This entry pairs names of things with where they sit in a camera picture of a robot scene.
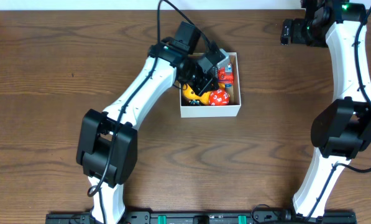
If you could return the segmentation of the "red toy fire truck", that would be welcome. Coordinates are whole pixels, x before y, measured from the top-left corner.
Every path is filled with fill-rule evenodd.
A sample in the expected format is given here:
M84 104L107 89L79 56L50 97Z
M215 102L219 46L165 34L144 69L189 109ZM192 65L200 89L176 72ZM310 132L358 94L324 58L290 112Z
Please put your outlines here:
M220 89L229 88L234 84L232 63L228 63L223 67L216 68L215 73Z

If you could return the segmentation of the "yellow rubber duck toy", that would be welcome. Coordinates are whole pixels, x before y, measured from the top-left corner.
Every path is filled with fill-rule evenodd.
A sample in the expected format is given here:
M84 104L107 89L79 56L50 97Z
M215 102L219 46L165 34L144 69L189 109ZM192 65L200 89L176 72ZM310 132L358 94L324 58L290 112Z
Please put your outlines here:
M203 93L202 96L198 96L188 84L185 84L182 88L182 95L187 102L189 102L190 100L200 100L200 102L205 106L210 106L209 94L211 92L212 91L207 91Z

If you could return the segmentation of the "small black round cap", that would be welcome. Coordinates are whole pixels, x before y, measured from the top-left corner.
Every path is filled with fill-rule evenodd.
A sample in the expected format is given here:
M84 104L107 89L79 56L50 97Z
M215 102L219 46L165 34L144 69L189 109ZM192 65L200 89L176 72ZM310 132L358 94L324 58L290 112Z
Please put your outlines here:
M203 104L200 102L200 100L190 100L188 102L190 106L202 106Z

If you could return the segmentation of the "red polyhedral die ball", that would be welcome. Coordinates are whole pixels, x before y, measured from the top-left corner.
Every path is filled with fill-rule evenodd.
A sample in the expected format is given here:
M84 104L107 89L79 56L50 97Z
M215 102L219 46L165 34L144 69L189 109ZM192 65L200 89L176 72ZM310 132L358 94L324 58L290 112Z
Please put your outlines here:
M230 101L230 95L225 90L215 90L209 94L210 106L225 106Z

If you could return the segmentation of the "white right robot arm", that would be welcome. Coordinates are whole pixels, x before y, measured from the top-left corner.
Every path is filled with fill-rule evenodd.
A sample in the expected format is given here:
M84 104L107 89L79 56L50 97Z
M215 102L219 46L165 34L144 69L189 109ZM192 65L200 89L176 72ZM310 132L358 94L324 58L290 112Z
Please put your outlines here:
M284 20L280 41L329 49L334 91L332 103L312 123L313 158L292 198L292 214L282 220L351 223L353 215L327 212L325 206L344 169L371 172L371 167L358 169L350 164L371 143L371 79L365 49L371 7L337 0L300 4L305 17Z

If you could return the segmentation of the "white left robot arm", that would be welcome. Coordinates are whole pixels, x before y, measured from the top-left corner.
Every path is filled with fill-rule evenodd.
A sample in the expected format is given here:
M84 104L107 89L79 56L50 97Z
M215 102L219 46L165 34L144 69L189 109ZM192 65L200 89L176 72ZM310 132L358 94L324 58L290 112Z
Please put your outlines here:
M215 42L200 56L192 54L202 32L182 22L174 37L158 38L147 53L138 76L102 112L90 109L83 117L76 162L91 183L94 223L119 223L125 214L124 183L137 162L137 135L153 105L175 82L196 95L219 88L216 70L229 59Z

